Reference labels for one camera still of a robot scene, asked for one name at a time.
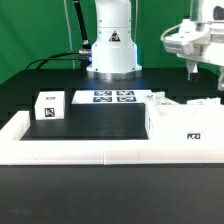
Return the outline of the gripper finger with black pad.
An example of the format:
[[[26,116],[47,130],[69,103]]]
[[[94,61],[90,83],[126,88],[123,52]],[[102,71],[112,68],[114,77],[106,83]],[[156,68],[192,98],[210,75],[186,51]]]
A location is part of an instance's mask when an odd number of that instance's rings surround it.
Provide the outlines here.
[[[224,67],[220,67],[220,76],[218,78],[218,90],[224,91]]]
[[[197,81],[200,78],[197,63],[194,61],[187,62],[187,72],[189,81]]]

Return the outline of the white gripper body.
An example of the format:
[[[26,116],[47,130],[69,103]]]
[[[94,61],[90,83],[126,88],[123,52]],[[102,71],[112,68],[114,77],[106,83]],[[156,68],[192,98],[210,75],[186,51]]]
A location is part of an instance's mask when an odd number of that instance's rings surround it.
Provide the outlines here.
[[[207,63],[224,67],[224,19],[205,23],[183,19],[163,32],[167,52],[188,63]]]

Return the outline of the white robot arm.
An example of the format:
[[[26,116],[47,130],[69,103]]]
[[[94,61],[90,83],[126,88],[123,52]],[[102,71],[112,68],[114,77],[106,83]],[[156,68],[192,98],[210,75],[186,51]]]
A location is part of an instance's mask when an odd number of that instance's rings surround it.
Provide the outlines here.
[[[95,0],[97,39],[91,49],[89,75],[101,79],[128,79],[142,67],[131,38],[130,0]],[[186,60],[188,77],[199,62],[220,67],[218,89],[224,91],[224,0],[191,0],[190,16],[163,32],[167,52]]]

